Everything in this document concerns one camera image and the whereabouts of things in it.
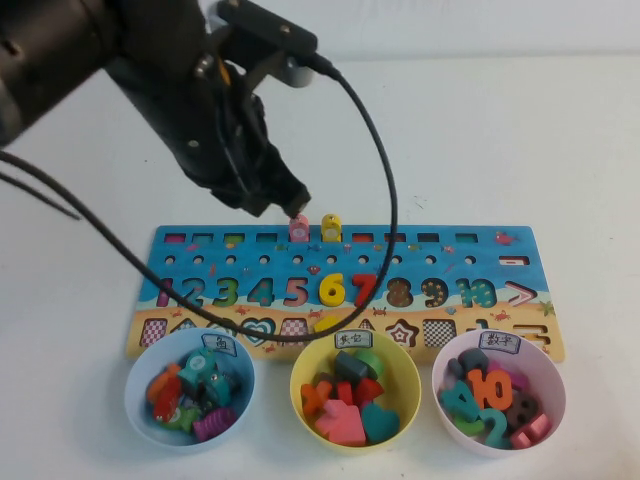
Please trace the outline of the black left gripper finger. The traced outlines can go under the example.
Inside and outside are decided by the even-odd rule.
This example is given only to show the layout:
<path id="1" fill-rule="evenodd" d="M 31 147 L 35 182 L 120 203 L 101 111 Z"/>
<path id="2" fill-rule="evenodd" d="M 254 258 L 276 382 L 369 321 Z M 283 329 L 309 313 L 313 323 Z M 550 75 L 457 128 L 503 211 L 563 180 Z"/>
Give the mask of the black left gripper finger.
<path id="1" fill-rule="evenodd" d="M 213 187 L 212 194 L 226 206 L 244 210 L 254 217 L 261 216 L 271 205 L 279 207 L 288 217 L 294 216 L 294 211 L 291 209 L 291 202 L 294 199 L 292 188 L 247 190 L 238 186 L 220 186 Z"/>
<path id="2" fill-rule="evenodd" d="M 307 187 L 288 169 L 274 145 L 266 150 L 263 192 L 264 197 L 287 216 L 298 216 L 311 200 Z"/>

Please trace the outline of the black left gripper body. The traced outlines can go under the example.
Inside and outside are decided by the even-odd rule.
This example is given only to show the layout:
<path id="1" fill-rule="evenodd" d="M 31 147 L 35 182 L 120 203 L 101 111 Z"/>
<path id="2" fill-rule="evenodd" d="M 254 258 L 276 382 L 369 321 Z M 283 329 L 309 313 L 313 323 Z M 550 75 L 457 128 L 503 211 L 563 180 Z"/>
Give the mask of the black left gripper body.
<path id="1" fill-rule="evenodd" d="M 278 203 L 281 156 L 254 93 L 281 47 L 240 29 L 127 31 L 111 79 L 184 174 L 223 203 Z"/>

